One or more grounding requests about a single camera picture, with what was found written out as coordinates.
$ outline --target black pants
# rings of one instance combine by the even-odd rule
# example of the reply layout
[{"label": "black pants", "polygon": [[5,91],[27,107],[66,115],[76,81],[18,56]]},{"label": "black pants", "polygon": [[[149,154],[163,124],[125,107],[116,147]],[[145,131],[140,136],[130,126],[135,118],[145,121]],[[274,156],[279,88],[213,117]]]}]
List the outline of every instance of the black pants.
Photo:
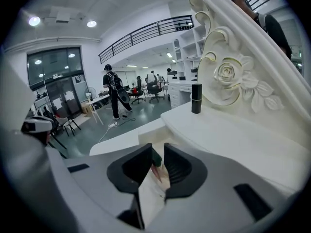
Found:
[{"label": "black pants", "polygon": [[114,118],[118,118],[119,117],[119,113],[118,113],[118,99],[121,102],[121,104],[123,104],[123,106],[130,111],[132,108],[130,106],[130,104],[123,102],[119,96],[118,93],[116,91],[112,91],[111,92],[111,108],[113,111],[113,116]]}]

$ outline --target floor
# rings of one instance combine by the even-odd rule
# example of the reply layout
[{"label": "floor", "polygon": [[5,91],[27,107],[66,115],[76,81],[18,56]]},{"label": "floor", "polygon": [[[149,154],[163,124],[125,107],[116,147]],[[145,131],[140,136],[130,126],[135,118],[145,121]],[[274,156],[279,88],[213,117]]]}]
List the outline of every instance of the floor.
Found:
[{"label": "floor", "polygon": [[[134,102],[131,106],[133,111],[124,114],[129,118],[135,118],[135,121],[128,121],[121,126],[111,128],[101,140],[102,142],[156,120],[160,118],[162,113],[171,109],[167,96],[165,96],[165,99],[159,99],[159,103],[156,100],[152,100],[149,103],[147,98],[146,101],[139,101],[139,104]],[[111,105],[109,104],[97,110],[104,125],[98,120],[96,123],[93,116],[89,115],[91,118],[79,126],[81,130],[75,129],[75,136],[72,135],[70,130],[68,130],[69,137],[66,132],[57,136],[57,139],[65,145],[67,150],[62,148],[54,139],[51,139],[52,144],[69,158],[89,155],[92,146],[98,143],[107,131],[108,125],[114,122],[112,122],[112,110],[107,108],[111,108]],[[120,118],[117,122],[121,124],[125,120]]]}]

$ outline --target ceiling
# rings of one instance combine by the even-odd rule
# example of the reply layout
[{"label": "ceiling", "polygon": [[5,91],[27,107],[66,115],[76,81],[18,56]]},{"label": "ceiling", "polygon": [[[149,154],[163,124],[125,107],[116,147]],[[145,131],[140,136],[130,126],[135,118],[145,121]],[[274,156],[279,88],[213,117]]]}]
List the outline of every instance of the ceiling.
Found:
[{"label": "ceiling", "polygon": [[172,59],[167,56],[167,52],[173,55],[173,45],[168,43],[152,49],[148,49],[130,56],[115,63],[114,67],[126,67],[127,65],[134,65],[137,68],[142,67],[156,67],[164,64],[172,64]]},{"label": "ceiling", "polygon": [[[21,9],[4,48],[45,37],[100,39],[105,31],[132,13],[169,1],[172,0],[31,0]],[[68,24],[55,22],[59,12],[70,14]],[[31,16],[39,16],[42,23],[31,27],[28,25]],[[90,20],[97,22],[95,28],[86,26]]]}]

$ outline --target ceiling light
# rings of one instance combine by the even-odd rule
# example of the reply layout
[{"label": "ceiling light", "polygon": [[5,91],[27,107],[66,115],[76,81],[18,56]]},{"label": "ceiling light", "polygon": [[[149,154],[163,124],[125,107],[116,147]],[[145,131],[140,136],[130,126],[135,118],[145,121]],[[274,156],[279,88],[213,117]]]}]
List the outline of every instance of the ceiling light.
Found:
[{"label": "ceiling light", "polygon": [[96,26],[96,21],[89,21],[88,23],[87,23],[87,26],[89,27],[89,28],[93,28],[93,27],[95,27]]},{"label": "ceiling light", "polygon": [[40,18],[39,17],[32,17],[28,21],[30,26],[37,26],[40,23]]}]

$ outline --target white shelving unit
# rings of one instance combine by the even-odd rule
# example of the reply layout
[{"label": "white shelving unit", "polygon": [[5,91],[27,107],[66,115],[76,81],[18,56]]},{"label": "white shelving unit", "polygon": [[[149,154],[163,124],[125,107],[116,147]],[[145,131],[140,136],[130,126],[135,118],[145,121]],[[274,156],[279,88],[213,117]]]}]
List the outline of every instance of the white shelving unit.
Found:
[{"label": "white shelving unit", "polygon": [[176,59],[174,68],[179,76],[186,77],[187,82],[194,79],[191,70],[198,66],[198,64],[194,62],[199,61],[202,57],[205,39],[205,26],[202,26],[194,19],[194,27],[184,31],[173,41]]}]

